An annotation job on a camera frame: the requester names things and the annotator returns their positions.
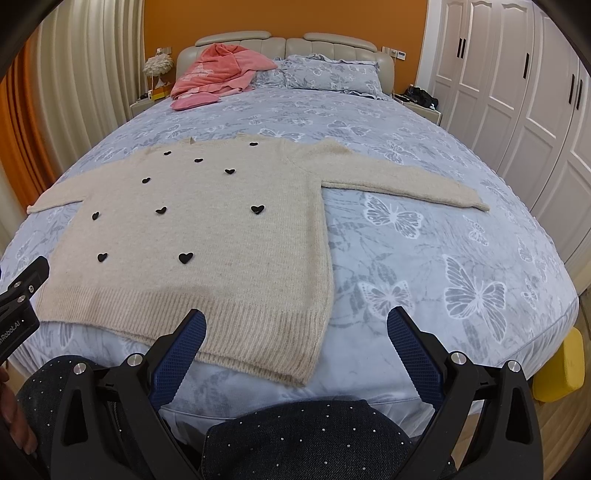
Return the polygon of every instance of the blue gripper pad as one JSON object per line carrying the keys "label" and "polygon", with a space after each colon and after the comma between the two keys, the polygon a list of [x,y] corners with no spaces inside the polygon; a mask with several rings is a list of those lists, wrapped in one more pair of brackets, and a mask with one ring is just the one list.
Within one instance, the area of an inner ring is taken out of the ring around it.
{"label": "blue gripper pad", "polygon": [[445,398],[443,374],[424,349],[421,340],[395,309],[390,310],[387,325],[390,341],[398,352],[421,400],[433,405],[435,410],[439,410]]}
{"label": "blue gripper pad", "polygon": [[162,405],[172,402],[205,340],[206,331],[205,315],[196,310],[154,370],[148,396],[154,410],[158,411]]}

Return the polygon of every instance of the black bag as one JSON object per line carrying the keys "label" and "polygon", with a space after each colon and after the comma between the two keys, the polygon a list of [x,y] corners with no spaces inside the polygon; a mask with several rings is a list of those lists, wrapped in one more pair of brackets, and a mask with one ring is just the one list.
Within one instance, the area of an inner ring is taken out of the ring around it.
{"label": "black bag", "polygon": [[407,91],[404,92],[404,95],[409,97],[417,105],[423,106],[425,108],[431,108],[431,105],[433,105],[433,108],[437,110],[437,106],[439,105],[439,100],[433,98],[431,95],[425,92],[425,90],[422,90],[418,87],[408,87]]}

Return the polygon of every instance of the pink pillow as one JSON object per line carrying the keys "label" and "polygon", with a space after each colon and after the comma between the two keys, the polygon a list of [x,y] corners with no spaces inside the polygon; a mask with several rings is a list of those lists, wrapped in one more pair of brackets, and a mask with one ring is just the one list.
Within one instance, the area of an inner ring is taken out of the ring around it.
{"label": "pink pillow", "polygon": [[173,110],[189,110],[196,106],[209,105],[210,103],[219,102],[219,97],[209,92],[198,92],[191,93],[189,95],[183,95],[178,100],[175,100],[170,104],[170,108]]}

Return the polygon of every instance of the curtain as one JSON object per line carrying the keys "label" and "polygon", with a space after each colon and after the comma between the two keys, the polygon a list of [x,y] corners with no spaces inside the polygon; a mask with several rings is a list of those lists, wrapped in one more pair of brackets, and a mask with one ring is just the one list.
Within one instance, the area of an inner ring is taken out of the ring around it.
{"label": "curtain", "polygon": [[0,83],[0,159],[23,208],[56,180],[33,108],[31,44],[25,43]]}
{"label": "curtain", "polygon": [[25,215],[0,163],[0,258]]}
{"label": "curtain", "polygon": [[64,0],[41,23],[38,113],[61,171],[130,120],[146,91],[143,17],[144,0]]}

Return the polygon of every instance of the metal screw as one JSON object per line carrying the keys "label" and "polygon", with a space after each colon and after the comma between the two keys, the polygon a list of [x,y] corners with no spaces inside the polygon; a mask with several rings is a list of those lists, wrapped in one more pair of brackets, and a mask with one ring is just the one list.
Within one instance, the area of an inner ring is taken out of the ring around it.
{"label": "metal screw", "polygon": [[463,365],[466,363],[466,361],[466,355],[464,355],[462,352],[452,353],[452,362],[454,362],[456,365]]}
{"label": "metal screw", "polygon": [[86,370],[86,364],[83,362],[76,364],[76,366],[74,367],[74,373],[76,375],[83,374],[85,370]]}
{"label": "metal screw", "polygon": [[130,355],[127,359],[127,364],[130,367],[137,367],[143,360],[144,357],[140,353],[134,353],[133,355]]}
{"label": "metal screw", "polygon": [[515,360],[509,360],[509,362],[507,363],[507,366],[509,367],[509,370],[511,370],[512,372],[517,373],[518,371],[521,370],[521,365],[516,362]]}

